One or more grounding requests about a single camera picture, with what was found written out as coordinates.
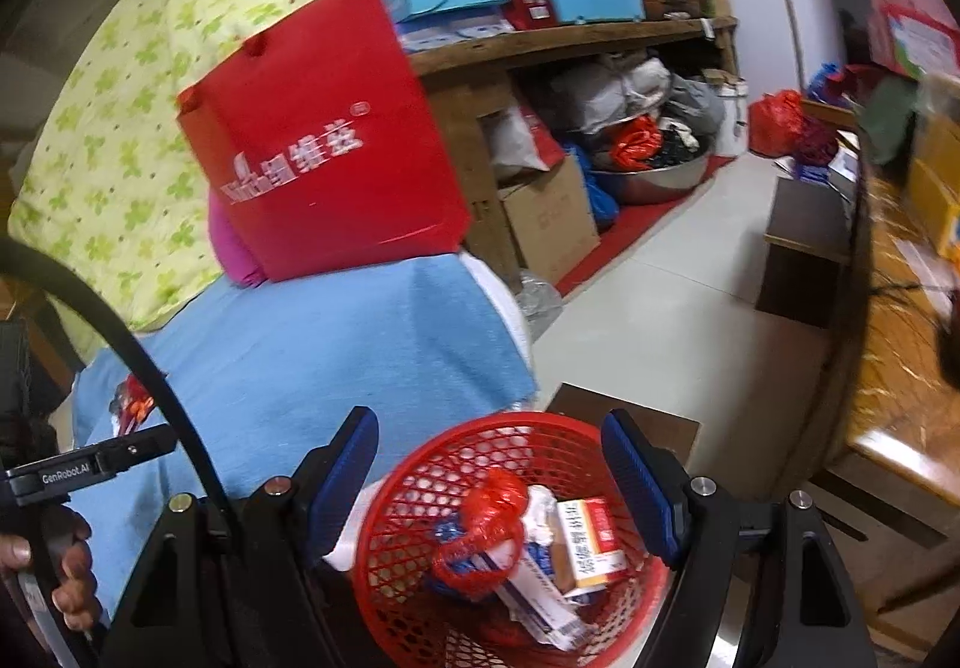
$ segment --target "tiled floor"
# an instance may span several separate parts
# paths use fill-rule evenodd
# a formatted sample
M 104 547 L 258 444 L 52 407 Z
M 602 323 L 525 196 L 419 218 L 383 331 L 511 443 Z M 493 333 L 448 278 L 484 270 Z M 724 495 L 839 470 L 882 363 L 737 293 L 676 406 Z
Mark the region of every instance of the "tiled floor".
M 541 400 L 568 382 L 695 419 L 689 471 L 765 496 L 826 351 L 823 331 L 754 309 L 778 176 L 738 158 L 578 291 L 534 344 Z M 748 591 L 734 580 L 710 668 L 733 664 Z

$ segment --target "blue gripper pad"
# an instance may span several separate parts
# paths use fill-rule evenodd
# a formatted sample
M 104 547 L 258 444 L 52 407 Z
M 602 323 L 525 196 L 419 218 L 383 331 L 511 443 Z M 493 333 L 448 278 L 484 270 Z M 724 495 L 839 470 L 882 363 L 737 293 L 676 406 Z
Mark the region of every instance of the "blue gripper pad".
M 600 443 L 647 551 L 668 567 L 677 568 L 689 528 L 683 493 L 689 477 L 683 465 L 670 452 L 650 446 L 623 409 L 615 409 L 604 418 Z
M 376 414 L 356 406 L 328 446 L 310 452 L 294 475 L 295 479 L 299 478 L 304 471 L 305 480 L 300 481 L 304 493 L 316 493 L 309 500 L 305 515 L 304 558 L 309 566 L 315 566 L 320 558 L 333 551 L 353 503 L 363 489 L 379 441 Z

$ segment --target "human hand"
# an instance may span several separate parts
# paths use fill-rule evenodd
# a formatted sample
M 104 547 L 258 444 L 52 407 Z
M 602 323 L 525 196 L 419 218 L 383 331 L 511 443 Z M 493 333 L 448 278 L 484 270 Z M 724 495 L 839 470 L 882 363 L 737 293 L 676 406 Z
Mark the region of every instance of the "human hand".
M 90 538 L 90 526 L 75 511 L 66 508 L 73 518 L 76 542 L 64 552 L 59 574 L 62 584 L 53 593 L 56 609 L 64 614 L 66 626 L 73 631 L 90 630 L 103 612 L 94 596 L 97 580 L 93 576 L 93 558 L 86 539 Z M 30 567 L 30 544 L 19 535 L 0 534 L 0 574 L 5 579 L 16 571 Z

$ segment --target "green cloth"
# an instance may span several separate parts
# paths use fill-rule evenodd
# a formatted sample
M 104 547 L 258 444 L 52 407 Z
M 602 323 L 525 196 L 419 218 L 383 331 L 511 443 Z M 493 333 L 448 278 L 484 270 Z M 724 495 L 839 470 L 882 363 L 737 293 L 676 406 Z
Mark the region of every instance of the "green cloth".
M 917 82 L 903 77 L 885 77 L 860 114 L 860 127 L 872 144 L 870 160 L 875 165 L 892 162 L 908 137 L 910 119 L 917 110 Z
M 40 134 L 11 236 L 71 267 L 131 329 L 165 323 L 222 272 L 206 234 L 208 183 L 176 123 L 176 95 L 311 1 L 120 0 Z M 89 361 L 101 342 L 58 310 Z

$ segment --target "white bucket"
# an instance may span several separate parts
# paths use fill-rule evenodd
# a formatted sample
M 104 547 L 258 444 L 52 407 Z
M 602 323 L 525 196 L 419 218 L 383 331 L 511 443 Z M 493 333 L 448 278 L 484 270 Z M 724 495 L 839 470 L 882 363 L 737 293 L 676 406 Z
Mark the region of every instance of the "white bucket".
M 726 116 L 713 153 L 717 157 L 739 157 L 747 152 L 747 82 L 724 83 L 716 91 L 723 100 Z

